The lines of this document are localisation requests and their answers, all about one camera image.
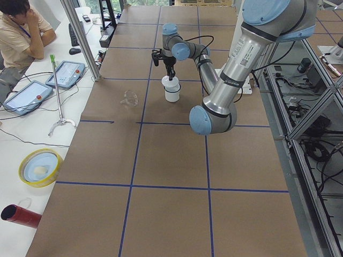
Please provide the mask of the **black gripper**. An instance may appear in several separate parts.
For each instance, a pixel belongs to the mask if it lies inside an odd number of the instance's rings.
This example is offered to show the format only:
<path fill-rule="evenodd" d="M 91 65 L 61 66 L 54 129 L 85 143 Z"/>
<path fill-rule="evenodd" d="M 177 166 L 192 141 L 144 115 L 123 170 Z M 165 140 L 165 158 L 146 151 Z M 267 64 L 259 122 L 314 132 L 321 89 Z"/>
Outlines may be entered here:
<path fill-rule="evenodd" d="M 167 76 L 169 81 L 172 81 L 173 78 L 175 77 L 175 70 L 174 70 L 174 65 L 176 64 L 176 58 L 166 50 L 162 51 L 163 55 L 163 63 L 165 64 L 165 67 L 167 69 Z"/>

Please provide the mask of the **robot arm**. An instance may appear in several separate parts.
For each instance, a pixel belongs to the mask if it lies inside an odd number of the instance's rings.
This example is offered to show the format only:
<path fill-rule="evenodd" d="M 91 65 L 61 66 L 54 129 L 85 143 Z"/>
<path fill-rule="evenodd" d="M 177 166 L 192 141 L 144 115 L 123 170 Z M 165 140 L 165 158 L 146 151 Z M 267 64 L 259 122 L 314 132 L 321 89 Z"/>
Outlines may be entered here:
<path fill-rule="evenodd" d="M 209 135 L 230 130 L 236 123 L 234 98 L 266 46 L 310 37 L 315 31 L 317 1 L 245 1 L 242 34 L 235 49 L 215 73 L 207 56 L 198 63 L 208 95 L 189 114 L 191 128 Z"/>
<path fill-rule="evenodd" d="M 178 33 L 178 27 L 173 23 L 166 23 L 162 28 L 162 49 L 160 59 L 163 60 L 168 80 L 175 77 L 174 65 L 177 61 L 191 59 L 198 70 L 200 82 L 207 94 L 214 89 L 219 77 L 210 59 L 207 46 L 184 40 Z"/>

